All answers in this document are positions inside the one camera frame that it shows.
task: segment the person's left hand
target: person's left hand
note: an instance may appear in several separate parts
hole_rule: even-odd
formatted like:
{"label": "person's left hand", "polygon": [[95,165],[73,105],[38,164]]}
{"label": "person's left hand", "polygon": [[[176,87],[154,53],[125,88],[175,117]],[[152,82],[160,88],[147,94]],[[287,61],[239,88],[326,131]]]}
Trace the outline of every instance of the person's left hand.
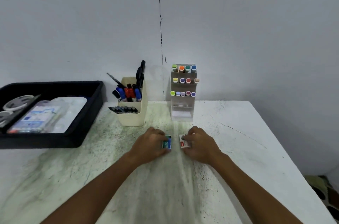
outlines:
{"label": "person's left hand", "polygon": [[163,131],[150,127],[138,137],[127,154],[137,166],[140,166],[168,153],[169,149],[162,148],[162,142],[166,140],[168,139]]}

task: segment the red marker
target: red marker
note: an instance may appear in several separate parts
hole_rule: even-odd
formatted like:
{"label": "red marker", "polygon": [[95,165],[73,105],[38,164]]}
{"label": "red marker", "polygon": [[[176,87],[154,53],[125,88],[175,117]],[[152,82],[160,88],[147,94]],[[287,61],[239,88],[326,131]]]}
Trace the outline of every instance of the red marker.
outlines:
{"label": "red marker", "polygon": [[130,94],[130,97],[132,98],[133,102],[135,102],[136,97],[135,97],[134,89],[129,89],[129,94]]}
{"label": "red marker", "polygon": [[124,90],[125,90],[127,102],[133,102],[132,98],[130,97],[129,89],[125,87]]}

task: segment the dark line on wall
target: dark line on wall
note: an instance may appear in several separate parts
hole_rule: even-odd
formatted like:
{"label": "dark line on wall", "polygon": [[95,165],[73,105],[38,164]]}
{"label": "dark line on wall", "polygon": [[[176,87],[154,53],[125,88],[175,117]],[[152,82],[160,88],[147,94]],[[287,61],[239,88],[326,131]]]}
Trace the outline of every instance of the dark line on wall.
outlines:
{"label": "dark line on wall", "polygon": [[161,62],[162,62],[162,65],[164,65],[163,54],[162,54],[162,27],[161,27],[161,20],[162,20],[162,18],[161,18],[161,4],[160,4],[160,0],[159,0],[159,16],[160,16]]}

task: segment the hand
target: hand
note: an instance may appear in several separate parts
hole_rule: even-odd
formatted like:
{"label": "hand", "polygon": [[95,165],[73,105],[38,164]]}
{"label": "hand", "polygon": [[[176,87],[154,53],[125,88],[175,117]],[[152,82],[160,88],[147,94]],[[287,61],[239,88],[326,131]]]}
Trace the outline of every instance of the hand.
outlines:
{"label": "hand", "polygon": [[211,165],[214,157],[222,153],[214,139],[197,126],[192,127],[183,139],[192,143],[191,148],[183,148],[184,153],[198,162]]}
{"label": "hand", "polygon": [[163,141],[167,141],[165,133],[150,127],[144,134],[138,137],[127,154],[136,166],[140,166],[170,151],[169,149],[162,148]]}

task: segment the blue marker cap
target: blue marker cap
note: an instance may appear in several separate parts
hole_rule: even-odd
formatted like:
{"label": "blue marker cap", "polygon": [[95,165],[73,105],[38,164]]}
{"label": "blue marker cap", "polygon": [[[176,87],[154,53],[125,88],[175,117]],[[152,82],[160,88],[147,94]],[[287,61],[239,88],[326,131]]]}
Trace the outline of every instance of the blue marker cap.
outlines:
{"label": "blue marker cap", "polygon": [[140,94],[139,89],[135,89],[134,92],[135,92],[135,97],[136,97],[138,100],[140,100],[140,99],[141,99],[141,94]]}
{"label": "blue marker cap", "polygon": [[119,92],[121,99],[125,99],[126,98],[126,94],[125,94],[125,92],[124,92],[124,90],[122,88],[117,87],[116,90]]}

